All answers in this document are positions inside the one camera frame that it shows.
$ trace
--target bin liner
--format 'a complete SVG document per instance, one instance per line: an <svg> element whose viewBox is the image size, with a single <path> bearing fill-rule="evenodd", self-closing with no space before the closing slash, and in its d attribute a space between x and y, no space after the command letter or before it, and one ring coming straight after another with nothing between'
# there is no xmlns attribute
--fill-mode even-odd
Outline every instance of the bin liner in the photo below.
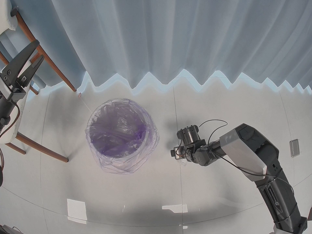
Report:
<svg viewBox="0 0 312 234"><path fill-rule="evenodd" d="M113 174L134 173L159 142L152 117L130 99L111 99L99 106L85 133L96 162Z"/></svg>

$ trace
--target trash can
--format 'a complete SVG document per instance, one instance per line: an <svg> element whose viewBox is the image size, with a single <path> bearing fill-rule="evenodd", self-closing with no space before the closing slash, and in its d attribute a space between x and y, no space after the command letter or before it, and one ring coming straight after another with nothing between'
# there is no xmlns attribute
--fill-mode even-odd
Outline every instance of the trash can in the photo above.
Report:
<svg viewBox="0 0 312 234"><path fill-rule="evenodd" d="M134 173L159 142L152 117L130 99L111 99L99 106L85 133L96 162L113 174Z"/></svg>

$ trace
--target curtain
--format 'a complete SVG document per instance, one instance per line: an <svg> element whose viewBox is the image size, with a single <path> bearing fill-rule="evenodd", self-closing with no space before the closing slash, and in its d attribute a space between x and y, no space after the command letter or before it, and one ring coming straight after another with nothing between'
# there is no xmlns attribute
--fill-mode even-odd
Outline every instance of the curtain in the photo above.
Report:
<svg viewBox="0 0 312 234"><path fill-rule="evenodd" d="M95 86L118 73L134 88L147 72L168 84L182 69L200 84L220 70L312 87L312 0L11 2L76 88L85 71ZM0 41L11 57L28 43L20 29ZM37 76L61 81L47 64Z"/></svg>

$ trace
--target curtain fold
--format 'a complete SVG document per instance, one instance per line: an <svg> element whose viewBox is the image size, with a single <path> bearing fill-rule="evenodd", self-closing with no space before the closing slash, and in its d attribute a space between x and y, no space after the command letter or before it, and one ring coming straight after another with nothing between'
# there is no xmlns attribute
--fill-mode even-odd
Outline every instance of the curtain fold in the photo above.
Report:
<svg viewBox="0 0 312 234"><path fill-rule="evenodd" d="M147 72L168 84L182 69L200 84L220 70L312 87L312 0L11 2L76 88L85 71L95 86L118 73L134 88ZM0 41L12 57L28 43L18 30ZM61 81L47 64L37 75Z"/></svg>

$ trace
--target clear plastic wrapper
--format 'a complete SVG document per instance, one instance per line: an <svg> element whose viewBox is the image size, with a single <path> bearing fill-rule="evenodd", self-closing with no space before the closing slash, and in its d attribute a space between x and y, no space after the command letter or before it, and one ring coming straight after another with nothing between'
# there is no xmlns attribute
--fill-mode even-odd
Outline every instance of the clear plastic wrapper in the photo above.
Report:
<svg viewBox="0 0 312 234"><path fill-rule="evenodd" d="M113 174L135 172L159 142L152 117L129 99L111 99L99 106L85 133L96 162L103 171Z"/></svg>

